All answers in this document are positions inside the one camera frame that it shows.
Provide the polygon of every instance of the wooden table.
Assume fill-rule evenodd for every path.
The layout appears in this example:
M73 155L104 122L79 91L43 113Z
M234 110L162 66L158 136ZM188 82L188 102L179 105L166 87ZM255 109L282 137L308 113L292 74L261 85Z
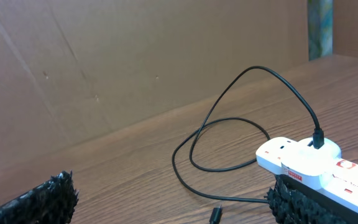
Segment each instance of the wooden table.
M227 75L222 90L236 75ZM312 106L326 137L341 146L343 158L358 163L358 58L333 55L282 75ZM262 125L271 137L301 140L310 136L313 123L305 108L282 83L267 73L265 76L230 91L211 119L241 116ZM171 156L201 124L215 99L1 169L0 204L50 175L73 170L75 187L80 190L73 223L207 223L212 208L221 202L187 191L173 173ZM264 135L253 126L228 121L202 135L195 161L213 168L232 166L255 157L264 141ZM186 144L178 153L178 169L185 181L202 192L263 198L274 185L273 176L257 164L228 173L195 169L188 161L189 147ZM266 204L223 202L223 208L222 224L275 223Z

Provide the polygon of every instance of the red label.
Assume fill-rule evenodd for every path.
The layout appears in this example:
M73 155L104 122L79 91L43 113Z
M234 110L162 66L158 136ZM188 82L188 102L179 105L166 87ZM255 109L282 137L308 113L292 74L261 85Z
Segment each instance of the red label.
M300 176L300 175L298 175L298 174L296 174L296 173L294 173L294 172L292 172L292 171L290 171L290 170L288 171L288 175L289 175L290 177L293 177L293 178L299 180L299 181L302 181L302 176Z

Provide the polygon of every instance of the black textured object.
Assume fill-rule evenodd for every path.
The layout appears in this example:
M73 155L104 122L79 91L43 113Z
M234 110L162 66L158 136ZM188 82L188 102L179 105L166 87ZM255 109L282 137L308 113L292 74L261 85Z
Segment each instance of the black textured object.
M66 224L78 201L72 172L56 177L0 207L0 224Z
M292 190L276 175L274 189L267 192L267 200L277 223L333 223L346 224L333 211L320 206L298 190Z

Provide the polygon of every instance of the brown cardboard panel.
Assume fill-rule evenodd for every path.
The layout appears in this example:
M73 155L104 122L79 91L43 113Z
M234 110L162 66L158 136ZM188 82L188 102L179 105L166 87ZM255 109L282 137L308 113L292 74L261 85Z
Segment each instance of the brown cardboard panel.
M358 1L334 1L333 50L358 57Z
M308 60L304 1L48 1L112 129Z
M47 1L0 0L0 21L70 141L84 141L106 133L109 125L101 104L96 103L98 94L77 64Z
M0 169L67 145L0 33Z

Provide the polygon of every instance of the extension socket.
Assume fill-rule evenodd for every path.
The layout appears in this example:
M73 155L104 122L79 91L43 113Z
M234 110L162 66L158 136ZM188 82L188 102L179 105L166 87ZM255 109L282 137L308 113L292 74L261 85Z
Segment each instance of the extension socket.
M324 199L327 197L336 202L334 206L358 213L358 165L341 159L341 149L334 142L324 139L325 144L315 149L311 140L296 142L283 137L273 138L258 148L258 165L275 175L290 177L314 197L322 198L323 203L327 202ZM344 213L339 215L346 217L352 213L346 208L337 209Z

